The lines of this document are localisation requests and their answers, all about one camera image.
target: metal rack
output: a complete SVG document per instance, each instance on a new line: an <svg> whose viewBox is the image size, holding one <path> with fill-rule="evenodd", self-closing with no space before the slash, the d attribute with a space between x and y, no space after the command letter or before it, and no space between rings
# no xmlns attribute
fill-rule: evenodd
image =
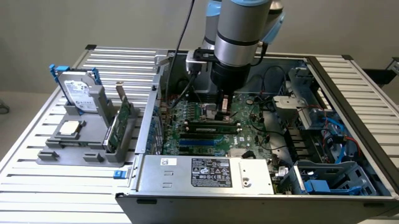
<svg viewBox="0 0 399 224"><path fill-rule="evenodd" d="M116 169L128 169L134 162L135 146L142 132L146 134L140 123L147 113L148 92L154 82L159 83L155 58L166 55L166 50L155 49L96 47L84 51L75 67L99 69L107 97L115 104L120 103L115 82L124 81L130 101L142 109L127 164L123 168L103 168L35 163L38 152L66 113L66 99L56 89L0 162L0 223L131 223L112 195L128 187L128 179L114 180L112 176ZM354 61L342 56L316 58L399 167L398 107Z"/></svg>

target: motherboard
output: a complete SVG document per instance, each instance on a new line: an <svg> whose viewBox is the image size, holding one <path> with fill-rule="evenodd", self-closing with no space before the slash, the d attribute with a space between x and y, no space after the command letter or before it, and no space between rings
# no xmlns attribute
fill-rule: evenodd
<svg viewBox="0 0 399 224"><path fill-rule="evenodd" d="M271 158L256 96L236 94L230 116L216 121L215 115L214 103L180 101L164 125L163 154L242 157L251 151L254 158Z"/></svg>

